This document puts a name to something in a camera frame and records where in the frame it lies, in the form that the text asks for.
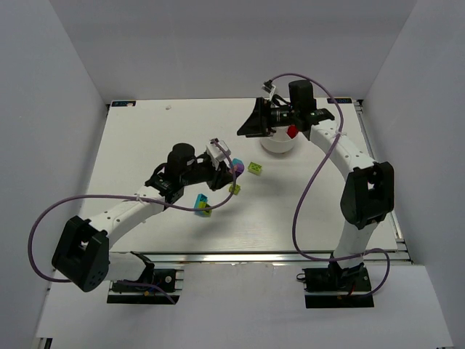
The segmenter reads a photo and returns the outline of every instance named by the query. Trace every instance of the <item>white work surface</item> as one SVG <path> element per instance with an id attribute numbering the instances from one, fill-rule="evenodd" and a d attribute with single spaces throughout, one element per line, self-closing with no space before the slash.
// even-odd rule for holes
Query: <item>white work surface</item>
<path id="1" fill-rule="evenodd" d="M 303 135 L 289 153 L 267 153 L 259 139 L 236 135 L 250 116 L 255 99 L 138 100 L 134 107 L 112 107 L 102 137 L 88 193 L 132 195 L 151 176 L 176 143 L 189 143 L 196 154 L 205 151 L 213 137 L 224 140 L 232 158 L 245 167 L 253 161 L 263 166 L 262 175 L 247 170 L 239 177 L 239 195 L 210 218 L 168 209 L 126 234 L 113 251 L 141 252 L 246 252 L 293 251 L 291 223 L 305 185 L 323 158 L 323 152 Z M 325 98 L 319 108 L 336 108 Z M 367 151 L 354 105 L 341 105 L 344 130 L 362 151 Z M 199 193 L 209 204 L 222 201 L 228 187 L 211 192 L 206 184 L 185 189 L 177 202 L 193 207 Z M 344 181 L 329 161 L 319 174 L 302 206 L 298 221 L 300 247 L 331 251 L 338 244 L 344 217 L 339 201 Z M 87 200 L 81 216 L 89 217 L 115 205 L 115 201 Z M 395 230 L 386 219 L 375 230 L 370 248 L 396 249 Z"/>
<path id="2" fill-rule="evenodd" d="M 305 309 L 297 266 L 188 265 L 176 305 L 106 303 L 108 282 L 90 293 L 55 284 L 38 337 L 52 349 L 421 348 L 451 346 L 428 274 L 394 266 L 375 308 Z M 379 283 L 384 266 L 368 266 Z"/>

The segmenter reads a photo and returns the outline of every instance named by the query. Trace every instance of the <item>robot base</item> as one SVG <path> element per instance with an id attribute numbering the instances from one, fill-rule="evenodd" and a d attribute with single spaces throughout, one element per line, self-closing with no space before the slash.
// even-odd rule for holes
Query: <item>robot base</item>
<path id="1" fill-rule="evenodd" d="M 173 301 L 179 300 L 179 274 L 175 269 L 154 269 L 151 283 L 157 284 L 162 290 L 167 292 Z M 172 303 L 160 292 L 153 292 L 150 287 L 127 286 L 112 283 L 107 296 L 108 304 L 168 304 Z"/>
<path id="2" fill-rule="evenodd" d="M 308 268 L 305 273 L 305 308 L 373 308 L 373 296 L 363 296 L 371 291 L 368 271 L 363 268 L 354 279 L 354 289 L 337 289 L 328 280 L 327 268 Z"/>

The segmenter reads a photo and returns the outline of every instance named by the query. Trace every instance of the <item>black bracket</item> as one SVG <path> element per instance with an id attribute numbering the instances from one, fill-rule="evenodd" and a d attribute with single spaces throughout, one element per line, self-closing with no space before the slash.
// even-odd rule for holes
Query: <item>black bracket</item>
<path id="1" fill-rule="evenodd" d="M 176 270 L 175 269 L 152 269 L 149 279 L 145 278 L 145 283 L 154 284 L 166 293 L 176 291 Z M 151 291 L 150 287 L 129 286 L 113 282 L 110 288 L 117 294 L 109 294 L 107 303 L 112 304 L 172 304 L 163 294 Z M 172 295 L 171 298 L 177 302 L 179 295 Z"/>
<path id="2" fill-rule="evenodd" d="M 381 222 L 393 209 L 394 168 L 389 162 L 355 168 L 348 174 L 341 197 L 341 211 L 347 222 L 363 229 Z"/>
<path id="3" fill-rule="evenodd" d="M 271 102 L 262 97 L 255 100 L 254 110 L 244 125 L 238 130 L 238 136 L 269 137 L 273 128 L 296 125 L 297 129 L 310 140 L 310 130 L 324 120 L 334 120 L 334 115 L 327 109 L 317 109 L 313 97 L 313 85 L 308 80 L 297 80 L 289 83 L 289 99 L 287 103 L 281 96 L 274 95 L 272 101 L 285 105 L 271 106 Z"/>
<path id="4" fill-rule="evenodd" d="M 303 282 L 305 283 L 305 308 L 307 309 L 374 307 L 373 296 L 357 294 L 371 291 L 370 277 L 366 268 L 361 268 L 353 278 L 353 283 L 343 288 L 338 288 L 337 283 L 328 274 L 328 268 L 304 269 Z"/>
<path id="5" fill-rule="evenodd" d="M 52 265 L 84 292 L 92 291 L 108 273 L 109 246 L 106 231 L 75 216 L 66 222 Z"/>

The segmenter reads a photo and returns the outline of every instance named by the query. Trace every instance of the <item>green block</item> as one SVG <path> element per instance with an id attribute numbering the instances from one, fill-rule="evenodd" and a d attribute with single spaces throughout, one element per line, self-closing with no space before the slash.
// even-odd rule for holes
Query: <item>green block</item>
<path id="1" fill-rule="evenodd" d="M 262 165 L 255 164 L 254 162 L 251 162 L 250 165 L 247 167 L 247 170 L 254 175 L 260 176 L 260 173 L 262 173 Z"/>
<path id="2" fill-rule="evenodd" d="M 233 185 L 230 186 L 230 193 L 233 191 Z M 238 195 L 240 191 L 240 185 L 236 183 L 234 188 L 234 195 Z"/>
<path id="3" fill-rule="evenodd" d="M 208 205 L 206 202 L 204 201 L 201 201 L 198 203 L 198 208 L 199 209 L 205 209 L 206 207 L 210 207 L 210 205 Z M 206 210 L 206 211 L 199 211 L 199 213 L 201 213 L 203 216 L 205 217 L 210 217 L 211 216 L 211 209 L 209 210 Z"/>

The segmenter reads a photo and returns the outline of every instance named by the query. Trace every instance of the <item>white enclosure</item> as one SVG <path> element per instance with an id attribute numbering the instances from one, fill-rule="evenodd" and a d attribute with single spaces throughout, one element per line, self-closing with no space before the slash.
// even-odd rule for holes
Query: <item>white enclosure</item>
<path id="1" fill-rule="evenodd" d="M 376 156 L 396 171 L 409 251 L 465 348 L 463 1 L 4 0 L 0 47 L 2 347 L 29 348 L 36 334 L 47 283 L 28 264 L 28 231 L 49 204 L 86 190 L 104 103 L 257 97 L 264 80 L 295 71 L 365 100 Z M 41 226 L 34 252 L 46 272 L 77 211 L 58 209 Z M 423 296 L 422 314 L 440 313 L 433 292 Z"/>
<path id="2" fill-rule="evenodd" d="M 51 0 L 105 102 L 255 97 L 284 71 L 364 98 L 416 0 Z"/>

